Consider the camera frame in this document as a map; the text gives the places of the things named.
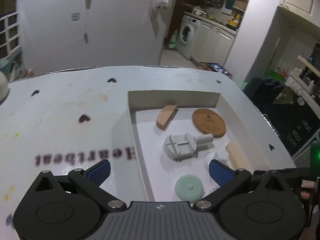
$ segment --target metal screw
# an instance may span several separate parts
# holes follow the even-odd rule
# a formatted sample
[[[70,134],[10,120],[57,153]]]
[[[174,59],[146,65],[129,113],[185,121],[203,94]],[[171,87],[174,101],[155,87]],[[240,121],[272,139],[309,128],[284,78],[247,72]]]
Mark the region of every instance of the metal screw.
[[[196,203],[196,206],[198,208],[201,208],[201,209],[207,209],[207,208],[210,208],[212,206],[211,202],[210,201],[207,201],[207,200],[200,200]]]
[[[124,203],[118,199],[110,200],[108,202],[108,206],[111,208],[121,208],[123,205],[124,205]]]

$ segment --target white plush toy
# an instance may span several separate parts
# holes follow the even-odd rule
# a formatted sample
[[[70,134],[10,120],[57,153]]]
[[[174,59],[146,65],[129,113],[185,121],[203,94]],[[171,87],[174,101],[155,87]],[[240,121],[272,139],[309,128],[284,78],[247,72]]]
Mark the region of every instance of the white plush toy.
[[[169,0],[156,0],[156,7],[157,8],[164,8],[166,9],[169,7],[170,1]]]

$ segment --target brown oval disc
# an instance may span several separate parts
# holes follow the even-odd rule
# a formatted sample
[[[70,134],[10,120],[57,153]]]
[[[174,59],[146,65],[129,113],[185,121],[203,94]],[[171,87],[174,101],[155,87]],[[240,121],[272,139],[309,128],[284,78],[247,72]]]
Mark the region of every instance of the brown oval disc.
[[[209,109],[200,108],[194,111],[192,121],[201,132],[204,134],[211,133],[215,138],[220,138],[226,133],[226,124],[223,119]]]

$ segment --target white cylinder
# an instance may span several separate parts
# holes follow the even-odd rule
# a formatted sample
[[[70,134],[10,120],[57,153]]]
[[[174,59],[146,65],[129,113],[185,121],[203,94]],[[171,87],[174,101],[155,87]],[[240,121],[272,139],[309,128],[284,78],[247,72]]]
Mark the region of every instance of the white cylinder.
[[[211,133],[205,135],[199,135],[195,137],[197,145],[205,145],[213,141],[213,135]]]
[[[0,103],[9,92],[7,77],[0,71]]]

